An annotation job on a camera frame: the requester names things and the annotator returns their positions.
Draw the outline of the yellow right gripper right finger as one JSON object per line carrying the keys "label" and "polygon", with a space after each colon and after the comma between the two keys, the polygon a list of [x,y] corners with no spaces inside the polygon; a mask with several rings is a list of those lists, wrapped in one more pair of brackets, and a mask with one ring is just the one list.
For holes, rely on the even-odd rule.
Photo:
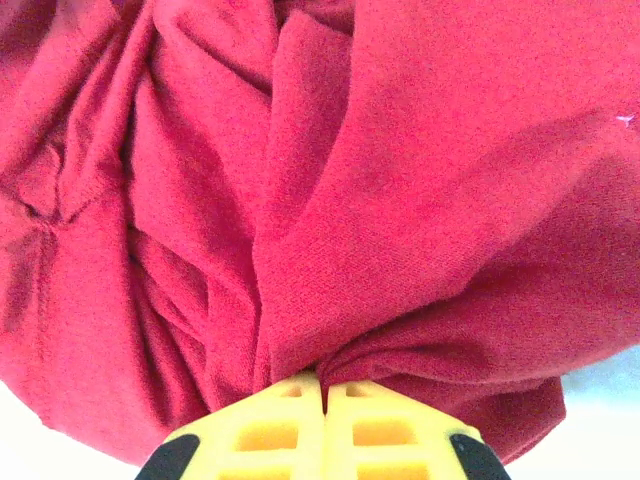
{"label": "yellow right gripper right finger", "polygon": [[371,381],[348,382],[328,390],[325,477],[510,478],[476,428]]}

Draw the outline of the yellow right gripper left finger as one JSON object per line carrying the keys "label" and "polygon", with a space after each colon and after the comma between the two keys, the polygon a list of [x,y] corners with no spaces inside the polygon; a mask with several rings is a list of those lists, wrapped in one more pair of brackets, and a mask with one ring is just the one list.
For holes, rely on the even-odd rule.
{"label": "yellow right gripper left finger", "polygon": [[321,388],[302,372],[172,432],[139,479],[321,479]]}

